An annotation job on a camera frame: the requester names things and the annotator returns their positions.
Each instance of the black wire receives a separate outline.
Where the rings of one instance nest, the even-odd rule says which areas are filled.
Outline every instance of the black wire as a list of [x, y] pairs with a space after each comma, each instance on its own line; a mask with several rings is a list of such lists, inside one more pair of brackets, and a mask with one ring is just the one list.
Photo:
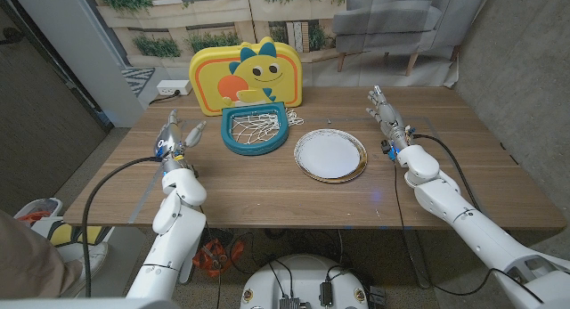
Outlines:
[[277, 273], [275, 273], [275, 270], [273, 269], [273, 266], [271, 265], [271, 263], [269, 263], [269, 267], [271, 268], [271, 271], [273, 272], [273, 275], [275, 276], [277, 283], [279, 283], [279, 288], [281, 288], [282, 297], [285, 297], [286, 296], [285, 291], [283, 291], [283, 287], [281, 286], [281, 283], [279, 282], [279, 278], [277, 278]]
[[[259, 265], [259, 264], [257, 263], [257, 261], [256, 261], [256, 259], [255, 259], [255, 257], [254, 257], [254, 252], [253, 252], [253, 239], [254, 239], [254, 234], [253, 234], [253, 232], [245, 232], [245, 233], [241, 234], [240, 236], [238, 236], [238, 238], [236, 238], [236, 239], [233, 241], [232, 246], [230, 247], [230, 254], [233, 252], [233, 247], [235, 246], [235, 243], [236, 243], [238, 240], [240, 240], [242, 237], [244, 237], [244, 236], [246, 236], [246, 235], [248, 235], [248, 234], [251, 234], [251, 259], [253, 260], [254, 264], [256, 264], [257, 266], [260, 267], [261, 265]], [[233, 261], [233, 259], [232, 259], [231, 256], [228, 256], [228, 259], [230, 259], [230, 262], [233, 264], [233, 267], [234, 267], [237, 271], [239, 271], [239, 272], [241, 272], [241, 273], [243, 273], [243, 274], [254, 274], [254, 273], [255, 273], [255, 272], [247, 272], [247, 271], [245, 271], [245, 270], [239, 268], [239, 266]]]
[[[199, 210], [202, 212], [202, 214], [204, 214], [204, 209], [202, 208], [202, 206], [199, 206]], [[208, 230], [208, 235], [210, 236], [210, 241], [214, 241], [214, 236], [212, 235], [212, 232], [210, 231], [210, 226], [208, 225], [208, 221], [206, 221], [206, 230]], [[216, 245], [214, 245], [214, 252], [216, 253], [216, 256], [218, 256], [217, 254], [217, 248]], [[216, 309], [218, 309], [220, 307], [220, 295], [221, 295], [221, 291], [222, 291], [222, 265], [218, 262], [218, 267], [217, 267], [217, 303], [216, 303]]]
[[517, 281], [515, 278], [509, 276], [507, 273], [505, 273], [504, 271], [499, 270], [499, 269], [497, 269], [497, 268], [491, 268], [491, 269], [489, 269], [489, 271], [487, 272], [487, 274], [485, 275], [485, 277], [484, 277], [484, 279], [483, 279], [483, 282], [481, 282], [481, 284], [479, 284], [479, 286], [478, 286], [477, 288], [475, 288], [475, 289], [473, 289], [473, 290], [471, 290], [471, 291], [469, 291], [469, 292], [464, 292], [464, 293], [453, 292], [453, 291], [450, 291], [450, 290], [447, 290], [447, 289], [443, 289], [443, 288], [439, 287], [438, 285], [436, 285], [431, 279], [429, 279], [429, 277], [426, 277], [425, 275], [423, 275], [422, 272], [420, 272], [418, 269], [416, 269], [416, 265], [414, 264], [413, 258], [411, 257], [410, 250], [408, 249], [408, 242], [407, 242], [407, 240], [406, 240], [406, 236], [405, 236], [405, 234], [403, 234], [404, 225], [403, 225], [403, 218], [402, 218], [402, 208], [400, 207], [400, 199], [399, 199], [399, 197], [398, 197], [398, 186], [397, 186], [397, 184], [398, 184], [398, 174], [397, 174], [397, 168], [396, 168], [396, 166], [395, 166], [395, 163], [394, 163], [394, 175], [395, 175], [395, 176], [394, 176], [395, 199], [396, 199], [396, 202], [398, 203], [398, 211], [400, 212], [400, 222], [402, 223], [402, 238], [403, 238], [403, 244], [404, 244], [404, 246], [406, 247], [406, 250], [407, 250], [407, 252], [408, 252], [408, 255], [410, 256], [410, 259], [411, 259], [411, 266], [413, 267], [413, 270], [414, 270], [416, 273], [420, 274], [420, 275], [421, 275], [427, 282], [429, 282], [429, 284], [432, 285], [434, 288], [440, 289], [440, 290], [442, 290], [443, 292], [445, 292], [445, 293], [447, 293], [447, 294], [450, 294], [450, 295], [463, 297], [463, 296], [473, 295], [473, 294], [477, 293], [479, 290], [481, 290], [481, 289], [485, 286], [485, 283], [487, 283], [487, 280], [489, 279], [489, 276], [491, 275], [491, 272], [500, 272], [500, 273], [504, 274], [505, 276], [509, 277], [512, 281], [514, 281], [514, 282], [515, 282], [517, 285], [519, 285], [522, 289], [524, 289], [526, 292], [528, 292], [528, 294], [531, 295], [531, 296], [533, 296], [539, 303], [544, 304], [544, 302], [543, 302], [538, 296], [536, 296], [529, 288], [527, 288], [524, 284], [522, 284], [520, 281]]
[[330, 273], [330, 271], [331, 271], [332, 269], [334, 269], [334, 268], [342, 268], [342, 265], [340, 265], [340, 264], [335, 264], [335, 265], [331, 266], [331, 268], [329, 268], [329, 270], [327, 270], [327, 276], [324, 277], [325, 281], [330, 281], [329, 273]]
[[329, 281], [333, 281], [333, 279], [337, 278], [339, 275], [345, 274], [345, 271], [348, 271], [348, 270], [354, 270], [354, 268], [342, 268], [340, 270], [340, 272], [335, 274], [334, 276], [332, 276], [332, 278], [330, 278]]
[[121, 170], [124, 170], [130, 166], [137, 164], [137, 163], [146, 162], [146, 161], [161, 162], [162, 158], [147, 157], [147, 158], [136, 159], [136, 160], [127, 162], [124, 165], [114, 169], [108, 175], [105, 175], [105, 177], [102, 178], [99, 181], [99, 183], [97, 183], [97, 185], [95, 185], [95, 187], [91, 191], [91, 194], [89, 195], [89, 198], [87, 199], [87, 202], [85, 203], [85, 208], [83, 209], [83, 218], [81, 220], [81, 231], [83, 232], [82, 245], [83, 245], [83, 258], [85, 260], [84, 266], [85, 266], [85, 296], [86, 297], [91, 297], [91, 262], [89, 261], [89, 245], [87, 243], [87, 217], [89, 216], [89, 208], [91, 207], [91, 204], [93, 203], [93, 199], [95, 198], [95, 194], [97, 194], [97, 191], [99, 189], [101, 189], [101, 187], [113, 175], [116, 175]]
[[447, 152], [447, 154], [449, 154], [449, 156], [452, 158], [453, 164], [455, 165], [455, 167], [457, 167], [457, 171], [460, 173], [460, 177], [461, 177], [461, 181], [463, 181], [463, 184], [465, 185], [465, 189], [467, 189], [467, 193], [469, 195], [469, 198], [471, 199], [471, 201], [473, 202], [473, 207], [475, 207], [477, 210], [481, 211], [481, 208], [479, 207], [479, 205], [477, 204], [477, 201], [475, 200], [475, 196], [473, 195], [473, 192], [471, 191], [471, 187], [469, 186], [469, 183], [467, 182], [467, 179], [465, 178], [465, 175], [463, 174], [463, 171], [461, 170], [460, 167], [460, 163], [457, 162], [457, 159], [455, 158], [455, 156], [453, 155], [452, 151], [447, 147], [447, 145], [445, 145], [441, 140], [439, 140], [436, 137], [433, 137], [431, 135], [424, 135], [424, 134], [414, 134], [413, 135], [414, 139], [418, 139], [418, 138], [426, 138], [429, 140], [433, 140], [437, 143], [439, 143], [439, 145], [442, 146], [442, 148], [444, 148], [444, 150]]
[[177, 97], [177, 96], [180, 96], [180, 91], [179, 91], [179, 90], [176, 90], [174, 94], [169, 95], [169, 96], [167, 96], [167, 97], [163, 97], [163, 98], [160, 98], [160, 99], [154, 99], [154, 100], [152, 100], [152, 101], [149, 103], [149, 105], [154, 104], [154, 103], [163, 102], [164, 100], [172, 99], [172, 98], [175, 98], [175, 97]]
[[279, 259], [275, 259], [275, 261], [277, 263], [279, 263], [280, 265], [284, 266], [285, 269], [287, 269], [287, 271], [289, 272], [289, 277], [290, 277], [290, 281], [291, 281], [291, 285], [289, 287], [289, 292], [290, 292], [291, 299], [292, 299], [292, 298], [294, 298], [293, 297], [293, 273], [291, 273], [291, 270], [283, 262], [279, 261]]

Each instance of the paper plate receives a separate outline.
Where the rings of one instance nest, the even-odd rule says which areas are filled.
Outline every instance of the paper plate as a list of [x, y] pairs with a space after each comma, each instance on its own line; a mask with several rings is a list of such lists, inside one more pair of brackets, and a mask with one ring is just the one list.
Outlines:
[[334, 129], [305, 134], [294, 151], [295, 161], [307, 175], [326, 183], [341, 183], [366, 167], [366, 150], [352, 135]]

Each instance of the power strip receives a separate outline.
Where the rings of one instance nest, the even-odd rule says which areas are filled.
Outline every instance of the power strip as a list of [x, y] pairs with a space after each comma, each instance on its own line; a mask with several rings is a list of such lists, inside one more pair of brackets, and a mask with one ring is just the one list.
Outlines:
[[192, 90], [190, 80], [162, 80], [157, 85], [160, 95], [173, 95], [176, 90], [180, 95], [188, 95]]

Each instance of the white plate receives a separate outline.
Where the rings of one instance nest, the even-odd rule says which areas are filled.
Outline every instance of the white plate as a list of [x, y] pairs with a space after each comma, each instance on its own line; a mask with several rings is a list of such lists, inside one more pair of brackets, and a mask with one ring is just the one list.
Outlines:
[[298, 141], [294, 155], [305, 172], [323, 179], [338, 179], [355, 171], [361, 163], [362, 150], [362, 144], [352, 135], [321, 129], [305, 134]]

